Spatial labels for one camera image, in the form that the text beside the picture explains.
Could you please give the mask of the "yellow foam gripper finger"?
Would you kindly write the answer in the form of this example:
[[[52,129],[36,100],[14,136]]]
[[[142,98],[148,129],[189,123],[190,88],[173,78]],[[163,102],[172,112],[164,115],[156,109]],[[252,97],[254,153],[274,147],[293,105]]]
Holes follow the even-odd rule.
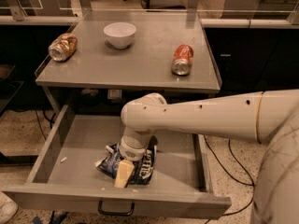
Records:
[[[131,161],[120,161],[114,187],[119,189],[125,188],[134,169],[135,166]]]

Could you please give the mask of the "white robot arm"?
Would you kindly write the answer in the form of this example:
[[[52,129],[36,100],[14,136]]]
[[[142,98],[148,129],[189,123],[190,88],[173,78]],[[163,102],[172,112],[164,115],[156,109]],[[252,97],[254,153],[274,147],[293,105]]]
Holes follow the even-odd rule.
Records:
[[[299,224],[299,90],[259,91],[170,105],[151,93],[127,103],[120,153],[139,161],[156,130],[267,144],[251,224]]]

